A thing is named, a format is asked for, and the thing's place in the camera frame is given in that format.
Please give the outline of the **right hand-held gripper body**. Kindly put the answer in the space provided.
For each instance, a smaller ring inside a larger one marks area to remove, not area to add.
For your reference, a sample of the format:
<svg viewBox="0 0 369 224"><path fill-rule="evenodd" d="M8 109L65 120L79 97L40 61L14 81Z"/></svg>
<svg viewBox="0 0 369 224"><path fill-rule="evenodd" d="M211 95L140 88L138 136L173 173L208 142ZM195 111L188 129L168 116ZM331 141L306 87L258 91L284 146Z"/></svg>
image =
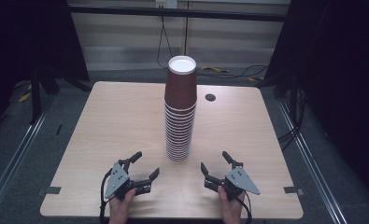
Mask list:
<svg viewBox="0 0 369 224"><path fill-rule="evenodd" d="M224 188L229 200L236 198L243 191L256 195L261 194L246 170L241 166L235 167L232 171L225 174Z"/></svg>

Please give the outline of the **aluminium floor rail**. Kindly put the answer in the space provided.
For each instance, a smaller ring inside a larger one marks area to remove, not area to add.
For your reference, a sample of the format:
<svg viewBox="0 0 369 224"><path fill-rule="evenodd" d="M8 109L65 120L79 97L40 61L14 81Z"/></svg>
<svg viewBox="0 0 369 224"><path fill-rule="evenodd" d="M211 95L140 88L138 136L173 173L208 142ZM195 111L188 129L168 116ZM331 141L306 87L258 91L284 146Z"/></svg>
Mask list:
<svg viewBox="0 0 369 224"><path fill-rule="evenodd" d="M321 170L315 161L315 158L305 140L303 135L299 130L294 130L294 122L290 118L290 110L287 104L281 100L278 101L279 108L281 113L286 121L290 133L293 136L293 140L295 141L296 146L300 150L302 157L305 161L305 165L312 176L312 179L315 183L316 188L318 189L319 195L324 202L330 217L334 224L348 224L347 219L344 216L344 213L335 199L333 192L331 191L329 185L327 184Z"/></svg>
<svg viewBox="0 0 369 224"><path fill-rule="evenodd" d="M54 99L55 99L54 95L47 97L44 108L41 110L40 114L35 119L35 121L33 121L29 125L24 137L22 138L20 144L16 148L13 157L11 158L9 164L7 165L7 168L4 170L2 176L0 177L0 204L3 201L4 197L6 196L13 178L18 172L19 167L22 164L22 161L24 160L28 150L32 146L40 128L42 127L46 114L49 112L50 107L54 102Z"/></svg>

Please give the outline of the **black metal stand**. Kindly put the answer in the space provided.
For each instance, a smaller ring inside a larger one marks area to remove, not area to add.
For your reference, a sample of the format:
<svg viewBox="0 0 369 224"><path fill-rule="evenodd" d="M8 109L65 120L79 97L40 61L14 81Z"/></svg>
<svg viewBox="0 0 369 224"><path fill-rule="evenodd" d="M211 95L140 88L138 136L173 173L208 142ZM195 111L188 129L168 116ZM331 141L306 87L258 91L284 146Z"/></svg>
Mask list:
<svg viewBox="0 0 369 224"><path fill-rule="evenodd" d="M32 124L41 116L40 87L43 87L47 94L57 94L60 90L50 65L36 66L31 73Z"/></svg>

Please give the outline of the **black curtain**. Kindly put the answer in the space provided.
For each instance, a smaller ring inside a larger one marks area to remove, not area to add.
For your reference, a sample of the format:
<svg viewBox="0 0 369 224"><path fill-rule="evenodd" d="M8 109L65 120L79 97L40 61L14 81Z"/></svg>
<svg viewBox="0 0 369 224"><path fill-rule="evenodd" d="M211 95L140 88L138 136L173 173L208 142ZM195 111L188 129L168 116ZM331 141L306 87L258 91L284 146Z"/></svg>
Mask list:
<svg viewBox="0 0 369 224"><path fill-rule="evenodd" d="M369 0L291 0L266 78L299 85L369 189Z"/></svg>
<svg viewBox="0 0 369 224"><path fill-rule="evenodd" d="M0 0L0 118L17 83L35 79L55 93L57 78L90 88L67 0Z"/></svg>

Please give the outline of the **person's left hand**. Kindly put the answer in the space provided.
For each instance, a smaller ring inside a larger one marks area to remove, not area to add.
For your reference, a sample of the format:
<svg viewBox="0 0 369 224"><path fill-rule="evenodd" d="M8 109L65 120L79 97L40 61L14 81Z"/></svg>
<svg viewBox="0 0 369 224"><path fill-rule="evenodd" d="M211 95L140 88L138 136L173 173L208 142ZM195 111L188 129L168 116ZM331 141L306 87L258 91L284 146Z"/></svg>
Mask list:
<svg viewBox="0 0 369 224"><path fill-rule="evenodd" d="M130 205L135 197L135 190L130 189L122 200L113 197L109 201L108 224L126 224L130 214Z"/></svg>

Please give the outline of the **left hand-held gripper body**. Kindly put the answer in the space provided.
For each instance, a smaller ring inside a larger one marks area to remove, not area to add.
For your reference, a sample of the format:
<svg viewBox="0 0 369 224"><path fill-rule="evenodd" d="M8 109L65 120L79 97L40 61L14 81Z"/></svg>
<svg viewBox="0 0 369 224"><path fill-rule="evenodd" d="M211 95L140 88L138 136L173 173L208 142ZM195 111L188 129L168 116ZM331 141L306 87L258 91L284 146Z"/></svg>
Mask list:
<svg viewBox="0 0 369 224"><path fill-rule="evenodd" d="M113 196L119 200L124 200L128 193L134 189L134 181L128 174L128 167L125 162L116 162L111 168L109 179L107 181L104 196L111 199Z"/></svg>

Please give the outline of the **black horizontal metal bar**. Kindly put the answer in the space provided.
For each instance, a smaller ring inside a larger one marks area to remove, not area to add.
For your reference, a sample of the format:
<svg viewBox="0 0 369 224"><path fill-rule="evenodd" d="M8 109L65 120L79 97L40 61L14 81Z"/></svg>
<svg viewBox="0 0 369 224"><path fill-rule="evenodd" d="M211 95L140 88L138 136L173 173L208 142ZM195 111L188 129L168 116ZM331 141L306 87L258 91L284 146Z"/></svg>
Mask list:
<svg viewBox="0 0 369 224"><path fill-rule="evenodd" d="M238 21L276 21L284 22L288 19L286 15L277 14L254 14L242 12L223 12L193 9L151 8L151 7L102 7L93 5L68 5L70 12L116 14L116 15L138 15L138 16L160 16L196 19L219 19Z"/></svg>

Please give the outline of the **thin vertical pole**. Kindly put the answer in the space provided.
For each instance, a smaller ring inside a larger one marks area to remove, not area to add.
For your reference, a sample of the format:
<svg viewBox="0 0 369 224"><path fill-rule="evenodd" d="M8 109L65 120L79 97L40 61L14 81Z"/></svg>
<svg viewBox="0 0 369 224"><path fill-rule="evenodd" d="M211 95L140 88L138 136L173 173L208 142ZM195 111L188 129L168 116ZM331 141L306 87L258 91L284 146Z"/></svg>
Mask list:
<svg viewBox="0 0 369 224"><path fill-rule="evenodd" d="M189 9L190 8L190 2L186 1L184 4L185 9ZM188 45L188 22L189 22L189 18L186 17L184 19L184 39L183 39L183 54L187 55L187 45Z"/></svg>

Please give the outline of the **stack of brown paper cups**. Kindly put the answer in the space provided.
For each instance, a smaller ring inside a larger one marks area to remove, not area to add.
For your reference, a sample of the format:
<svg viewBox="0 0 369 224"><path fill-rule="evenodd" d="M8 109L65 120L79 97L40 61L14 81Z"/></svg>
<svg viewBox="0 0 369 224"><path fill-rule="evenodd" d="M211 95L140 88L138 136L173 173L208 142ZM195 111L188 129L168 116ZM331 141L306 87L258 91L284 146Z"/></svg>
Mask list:
<svg viewBox="0 0 369 224"><path fill-rule="evenodd" d="M175 56L168 63L164 93L166 154L171 161L189 157L196 103L196 61Z"/></svg>

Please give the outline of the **person's right hand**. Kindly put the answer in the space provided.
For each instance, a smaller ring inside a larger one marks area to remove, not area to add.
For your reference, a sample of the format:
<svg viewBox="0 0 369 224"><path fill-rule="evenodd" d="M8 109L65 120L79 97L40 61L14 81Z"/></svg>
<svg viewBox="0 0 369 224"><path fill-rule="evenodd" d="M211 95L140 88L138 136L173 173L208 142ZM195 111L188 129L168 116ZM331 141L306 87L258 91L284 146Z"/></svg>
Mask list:
<svg viewBox="0 0 369 224"><path fill-rule="evenodd" d="M220 198L221 217L224 224L240 224L242 213L242 202L245 193L242 192L236 199L229 200L227 193L223 187L218 187Z"/></svg>

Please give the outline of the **white wall socket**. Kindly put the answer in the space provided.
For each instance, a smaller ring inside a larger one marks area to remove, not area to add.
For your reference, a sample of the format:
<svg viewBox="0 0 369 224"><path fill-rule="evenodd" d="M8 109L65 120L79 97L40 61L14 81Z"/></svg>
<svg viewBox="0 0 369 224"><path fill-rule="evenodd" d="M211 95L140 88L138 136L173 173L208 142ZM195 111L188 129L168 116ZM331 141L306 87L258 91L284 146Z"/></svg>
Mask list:
<svg viewBox="0 0 369 224"><path fill-rule="evenodd" d="M155 0L157 8L177 9L177 0Z"/></svg>

